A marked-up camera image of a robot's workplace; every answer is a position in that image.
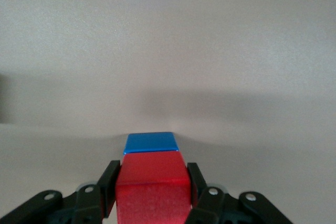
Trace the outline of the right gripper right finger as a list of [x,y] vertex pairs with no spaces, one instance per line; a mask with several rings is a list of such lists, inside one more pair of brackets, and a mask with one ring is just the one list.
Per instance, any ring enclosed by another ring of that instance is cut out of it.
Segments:
[[246,191],[236,199],[217,186],[206,183],[199,166],[188,163],[192,209],[186,223],[292,223],[264,195]]

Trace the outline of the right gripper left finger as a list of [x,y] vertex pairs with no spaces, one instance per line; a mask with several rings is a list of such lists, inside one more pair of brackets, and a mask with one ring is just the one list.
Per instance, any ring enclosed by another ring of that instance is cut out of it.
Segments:
[[103,223],[116,200],[120,169],[120,161],[111,161],[97,183],[81,186],[67,197],[56,190],[39,192],[1,217],[1,223]]

